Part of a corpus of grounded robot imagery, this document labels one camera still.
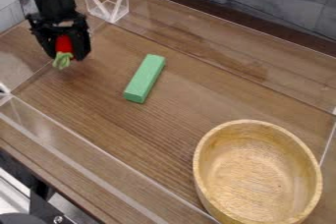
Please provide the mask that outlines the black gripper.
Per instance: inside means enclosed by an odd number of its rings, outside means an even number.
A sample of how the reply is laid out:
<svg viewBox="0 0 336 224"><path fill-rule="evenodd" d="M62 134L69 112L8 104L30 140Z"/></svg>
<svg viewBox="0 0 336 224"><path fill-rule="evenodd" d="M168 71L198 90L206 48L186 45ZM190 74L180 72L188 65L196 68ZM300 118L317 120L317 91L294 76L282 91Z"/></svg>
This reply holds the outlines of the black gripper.
<svg viewBox="0 0 336 224"><path fill-rule="evenodd" d="M41 14L26 15L32 35L50 59L56 57L54 42L61 35L68 35L72 43L72 54L82 61L90 53L90 34L86 17L74 12L60 20L49 20Z"/></svg>

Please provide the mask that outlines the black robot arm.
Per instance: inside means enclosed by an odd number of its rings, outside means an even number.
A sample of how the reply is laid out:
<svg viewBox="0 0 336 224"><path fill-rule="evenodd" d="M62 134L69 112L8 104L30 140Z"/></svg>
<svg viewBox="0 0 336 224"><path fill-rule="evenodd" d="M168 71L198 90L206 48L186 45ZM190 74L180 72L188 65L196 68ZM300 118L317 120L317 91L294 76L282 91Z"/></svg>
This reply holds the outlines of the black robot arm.
<svg viewBox="0 0 336 224"><path fill-rule="evenodd" d="M66 35L73 59L82 61L90 52L90 36L86 16L76 11L74 0L34 0L34 3L37 10L26 14L26 20L45 54L56 58L56 44Z"/></svg>

